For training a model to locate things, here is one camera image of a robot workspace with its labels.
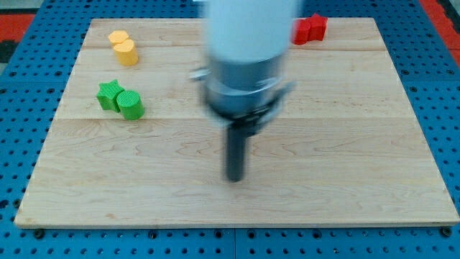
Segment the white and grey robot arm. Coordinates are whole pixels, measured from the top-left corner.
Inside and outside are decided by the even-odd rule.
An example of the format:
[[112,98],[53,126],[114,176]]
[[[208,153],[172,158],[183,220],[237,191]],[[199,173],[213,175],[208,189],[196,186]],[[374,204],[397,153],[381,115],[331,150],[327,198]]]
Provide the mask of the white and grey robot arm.
[[210,0],[202,4],[204,104],[228,135],[250,137],[273,120],[292,85],[282,85],[299,1]]

